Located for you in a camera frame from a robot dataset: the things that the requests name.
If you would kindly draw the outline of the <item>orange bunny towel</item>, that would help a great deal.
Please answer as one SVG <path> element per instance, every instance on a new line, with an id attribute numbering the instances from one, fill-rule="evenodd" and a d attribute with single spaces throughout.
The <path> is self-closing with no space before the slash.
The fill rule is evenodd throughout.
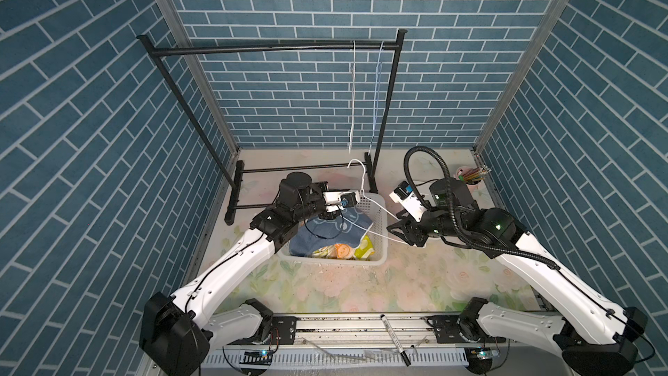
<path id="1" fill-rule="evenodd" d="M 354 257 L 355 249 L 346 244 L 327 245 L 318 248 L 311 256 L 317 259 L 341 259 L 348 260 Z"/>

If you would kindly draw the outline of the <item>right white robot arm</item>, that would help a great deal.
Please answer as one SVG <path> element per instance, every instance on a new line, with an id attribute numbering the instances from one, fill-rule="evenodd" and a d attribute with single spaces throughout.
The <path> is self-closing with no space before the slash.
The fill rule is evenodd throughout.
<path id="1" fill-rule="evenodd" d="M 514 339 L 561 357 L 579 375 L 625 375 L 641 363 L 635 341 L 644 336 L 647 316 L 636 307 L 607 299 L 555 259 L 537 238 L 501 208 L 481 209 L 468 186 L 454 178 L 430 186 L 431 198 L 401 182 L 390 194 L 402 205 L 389 233 L 423 247 L 441 238 L 457 248 L 483 252 L 516 273 L 547 300 L 553 315 L 522 313 L 480 297 L 459 315 L 463 339 Z"/>

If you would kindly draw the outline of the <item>yellow green towel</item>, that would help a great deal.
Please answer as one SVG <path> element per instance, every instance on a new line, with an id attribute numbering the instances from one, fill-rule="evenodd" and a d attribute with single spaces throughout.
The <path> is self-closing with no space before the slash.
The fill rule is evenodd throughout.
<path id="1" fill-rule="evenodd" d="M 354 258 L 356 260 L 370 260 L 375 254 L 374 245 L 368 235 L 365 235 L 360 240 L 359 245 L 354 250 Z"/>

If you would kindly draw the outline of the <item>blue bear towel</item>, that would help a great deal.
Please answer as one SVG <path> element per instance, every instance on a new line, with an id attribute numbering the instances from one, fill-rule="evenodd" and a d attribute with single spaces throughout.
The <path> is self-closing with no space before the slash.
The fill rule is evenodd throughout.
<path id="1" fill-rule="evenodd" d="M 288 252 L 295 257 L 313 258 L 314 251 L 327 245 L 346 244 L 355 249 L 372 226 L 372 219 L 357 208 L 344 209 L 332 220 L 309 219 L 290 241 Z"/>

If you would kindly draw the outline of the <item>white wire hanger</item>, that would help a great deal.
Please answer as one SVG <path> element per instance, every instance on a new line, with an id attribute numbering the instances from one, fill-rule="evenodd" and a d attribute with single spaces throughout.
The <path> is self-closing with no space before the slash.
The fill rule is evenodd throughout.
<path id="1" fill-rule="evenodd" d="M 363 173 L 362 173 L 362 175 L 361 175 L 361 177 L 360 177 L 360 186 L 359 186 L 359 195 L 360 195 L 360 198 L 361 198 L 361 199 L 368 200 L 368 201 L 370 201 L 371 203 L 373 203 L 373 204 L 374 204 L 375 206 L 377 206 L 382 212 L 385 212 L 386 217 L 389 215 L 389 216 L 392 217 L 393 219 L 398 219 L 398 217 L 397 217 L 395 214 L 393 214 L 392 212 L 388 211 L 388 210 L 384 207 L 384 205 L 380 205 L 377 201 L 375 201 L 375 200 L 372 199 L 372 198 L 369 198 L 369 197 L 365 194 L 365 177 L 366 177 L 366 174 L 367 174 L 367 168 L 366 168 L 365 163 L 364 163 L 363 161 L 359 160 L 358 158 L 352 158 L 352 159 L 350 159 L 350 160 L 348 161 L 348 163 L 347 163 L 347 165 L 346 165 L 346 168 L 351 168 L 351 166 L 352 166 L 353 164 L 358 164 L 358 165 L 360 165 L 360 166 L 362 167 L 362 169 L 363 169 Z M 397 240 L 396 238 L 389 237 L 389 236 L 384 236 L 384 235 L 382 235 L 382 234 L 378 234 L 378 233 L 377 233 L 376 235 L 382 236 L 382 237 L 385 238 L 386 240 L 391 240 L 391 241 L 393 241 L 393 242 L 396 242 L 396 243 L 399 243 L 399 244 L 402 244 L 402 245 L 408 245 L 408 243 L 404 242 L 403 240 Z"/>
<path id="2" fill-rule="evenodd" d="M 356 76 L 357 76 L 357 42 L 352 42 L 352 61 L 351 61 L 351 125 L 348 135 L 348 153 L 352 153 L 355 124 L 356 124 Z"/>

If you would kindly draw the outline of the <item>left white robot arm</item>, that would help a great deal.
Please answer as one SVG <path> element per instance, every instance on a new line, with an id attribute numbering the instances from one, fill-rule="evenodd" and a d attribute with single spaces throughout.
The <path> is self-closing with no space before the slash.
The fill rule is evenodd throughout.
<path id="1" fill-rule="evenodd" d="M 172 294 L 144 305 L 139 346 L 168 375 L 192 375 L 213 348 L 238 340 L 263 341 L 272 312 L 250 299 L 229 313 L 217 308 L 238 285 L 276 254 L 309 219 L 335 219 L 360 201 L 358 191 L 332 191 L 304 172 L 282 179 L 273 202 L 259 212 L 229 252 Z"/>

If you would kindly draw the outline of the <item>light blue wire hanger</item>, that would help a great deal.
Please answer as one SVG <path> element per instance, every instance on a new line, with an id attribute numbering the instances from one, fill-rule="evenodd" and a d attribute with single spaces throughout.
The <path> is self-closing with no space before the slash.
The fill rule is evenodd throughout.
<path id="1" fill-rule="evenodd" d="M 379 123 L 379 101 L 380 101 L 380 80 L 382 76 L 382 53 L 384 51 L 384 41 L 380 43 L 379 53 L 377 54 L 377 62 L 375 65 L 375 79 L 373 90 L 373 106 L 372 106 L 372 136 L 369 142 L 368 151 L 372 151 L 373 143 L 376 137 L 377 124 Z"/>

